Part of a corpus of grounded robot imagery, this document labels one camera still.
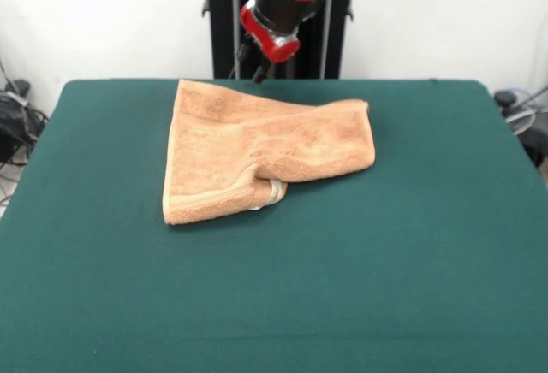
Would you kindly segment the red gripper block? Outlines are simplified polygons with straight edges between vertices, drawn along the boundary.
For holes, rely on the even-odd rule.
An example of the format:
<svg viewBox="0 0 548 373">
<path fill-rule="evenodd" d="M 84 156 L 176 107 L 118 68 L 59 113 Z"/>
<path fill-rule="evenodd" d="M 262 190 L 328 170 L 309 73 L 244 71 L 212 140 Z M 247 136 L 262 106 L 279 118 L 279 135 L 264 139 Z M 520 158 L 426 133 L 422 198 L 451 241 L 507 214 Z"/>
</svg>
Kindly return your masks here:
<svg viewBox="0 0 548 373">
<path fill-rule="evenodd" d="M 256 0 L 248 0 L 241 8 L 240 22 L 267 59 L 262 59 L 253 75 L 253 82 L 260 85 L 269 72 L 271 63 L 288 61 L 300 48 L 296 33 L 277 34 L 262 25 L 257 17 Z M 245 38 L 237 51 L 236 61 L 242 63 L 252 48 L 252 40 Z"/>
</svg>

